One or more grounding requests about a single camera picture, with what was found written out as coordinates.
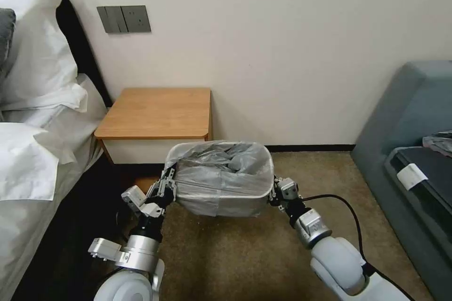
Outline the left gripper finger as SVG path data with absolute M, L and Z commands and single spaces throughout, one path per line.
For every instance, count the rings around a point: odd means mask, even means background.
M 176 201 L 177 195 L 177 185 L 172 179 L 165 179 L 164 190 L 163 190 L 163 206 L 169 206 L 171 203 Z
M 162 198 L 165 179 L 172 179 L 174 181 L 174 183 L 176 184 L 176 181 L 174 179 L 174 176 L 176 173 L 176 168 L 177 168 L 177 164 L 173 164 L 171 167 L 164 169 L 161 173 L 160 178 L 155 183 L 152 184 L 152 186 L 146 193 L 146 196 L 148 198 L 154 198 L 154 197 Z

